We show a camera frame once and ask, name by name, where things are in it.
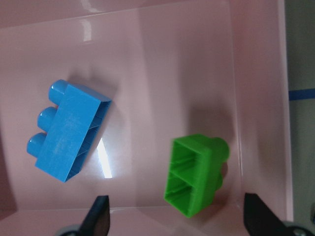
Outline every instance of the black object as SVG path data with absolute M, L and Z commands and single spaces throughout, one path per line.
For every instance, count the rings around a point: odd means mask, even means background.
M 286 227 L 257 194 L 245 194 L 244 225 L 251 236 L 314 236 L 301 227 Z
M 98 196 L 78 231 L 61 236 L 106 236 L 110 227 L 109 198 Z

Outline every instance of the pink box wall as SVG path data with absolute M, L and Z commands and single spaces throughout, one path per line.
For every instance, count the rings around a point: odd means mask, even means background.
M 1 235 L 53 235 L 104 194 L 112 236 L 247 235 L 244 192 L 292 220 L 282 0 L 32 2 L 0 10 Z M 97 137 L 112 178 L 97 143 L 66 183 L 26 153 L 58 79 L 113 99 Z M 231 156 L 213 205 L 185 219 L 163 192 L 170 141 L 192 133 L 224 138 Z

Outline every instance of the plastic brick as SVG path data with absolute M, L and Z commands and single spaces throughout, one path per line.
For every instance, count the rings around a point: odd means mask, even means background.
M 201 134 L 174 139 L 164 199 L 190 218 L 210 205 L 222 186 L 229 147 Z
M 27 152 L 37 157 L 36 167 L 66 182 L 81 171 L 111 99 L 64 80 L 52 84 L 49 99 L 58 108 L 39 114 L 37 125 L 46 133 L 34 135 Z

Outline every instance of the blue tape strip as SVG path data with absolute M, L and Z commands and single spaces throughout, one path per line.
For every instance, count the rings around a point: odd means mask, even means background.
M 304 100 L 315 98 L 315 88 L 289 91 L 289 100 Z

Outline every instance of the gray floor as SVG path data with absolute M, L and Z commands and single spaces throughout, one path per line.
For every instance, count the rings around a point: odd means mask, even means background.
M 289 90 L 315 89 L 315 0 L 286 0 Z M 294 221 L 315 232 L 315 99 L 290 101 Z

